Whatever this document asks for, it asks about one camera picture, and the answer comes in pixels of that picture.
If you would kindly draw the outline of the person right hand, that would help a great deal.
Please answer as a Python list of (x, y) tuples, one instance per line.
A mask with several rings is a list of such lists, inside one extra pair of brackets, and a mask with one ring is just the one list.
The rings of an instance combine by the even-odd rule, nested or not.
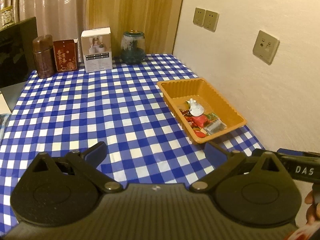
[(309, 205), (306, 211), (306, 221), (308, 224), (313, 224), (316, 221), (319, 221), (320, 209), (319, 203), (315, 204), (313, 191), (311, 190), (304, 199), (304, 203)]

